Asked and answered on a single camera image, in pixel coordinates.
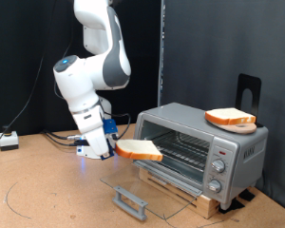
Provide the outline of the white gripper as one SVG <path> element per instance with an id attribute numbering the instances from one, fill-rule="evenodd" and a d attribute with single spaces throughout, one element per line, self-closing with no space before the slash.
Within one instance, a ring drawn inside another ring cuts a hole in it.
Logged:
<path id="1" fill-rule="evenodd" d="M 103 128 L 102 110 L 99 107 L 93 107 L 87 112 L 76 113 L 73 115 L 73 119 L 97 156 L 101 156 L 102 160 L 113 157 L 113 153 L 109 153 Z"/>

